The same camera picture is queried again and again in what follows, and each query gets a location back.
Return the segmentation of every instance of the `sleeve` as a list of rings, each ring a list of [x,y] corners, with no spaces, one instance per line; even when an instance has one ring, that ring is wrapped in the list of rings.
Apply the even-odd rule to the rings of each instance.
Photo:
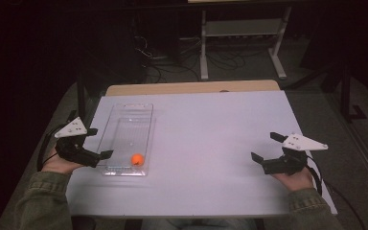
[[[72,229],[65,192],[69,174],[37,172],[16,205],[20,229]]]
[[[291,229],[343,229],[331,213],[327,202],[315,189],[304,189],[289,194]]]

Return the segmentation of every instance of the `ball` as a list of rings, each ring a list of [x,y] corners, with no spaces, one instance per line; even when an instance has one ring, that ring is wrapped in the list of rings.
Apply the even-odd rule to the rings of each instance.
[[[140,153],[134,153],[132,157],[130,157],[130,162],[132,166],[143,166],[145,157]]]

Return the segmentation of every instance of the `white tabletop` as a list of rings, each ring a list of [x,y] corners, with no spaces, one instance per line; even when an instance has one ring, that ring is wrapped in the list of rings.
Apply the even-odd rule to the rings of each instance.
[[[251,151],[264,159],[283,154],[281,143],[269,137],[272,131],[302,134],[285,92],[103,97],[91,125],[99,131],[86,139],[88,150],[97,150],[114,104],[153,104],[149,174],[103,176],[99,168],[76,170],[67,191],[72,215],[185,218],[288,213],[287,190],[250,156]]]

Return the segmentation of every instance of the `clear plastic tray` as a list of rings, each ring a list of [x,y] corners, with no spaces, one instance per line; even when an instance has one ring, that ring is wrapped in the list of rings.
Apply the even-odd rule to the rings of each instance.
[[[153,105],[116,104],[111,111],[98,152],[113,150],[104,161],[104,175],[146,175],[149,169],[148,145]],[[144,164],[133,165],[133,154],[142,154]]]

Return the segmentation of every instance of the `person's arm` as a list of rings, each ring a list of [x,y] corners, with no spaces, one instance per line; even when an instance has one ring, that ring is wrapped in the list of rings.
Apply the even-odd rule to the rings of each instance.
[[[16,205],[20,229],[72,229],[65,192],[74,169],[80,164],[66,161],[52,149],[41,172],[36,172]]]
[[[331,213],[327,202],[313,188],[312,176],[308,169],[293,175],[273,174],[290,191],[289,210],[291,229],[327,230],[343,229]]]

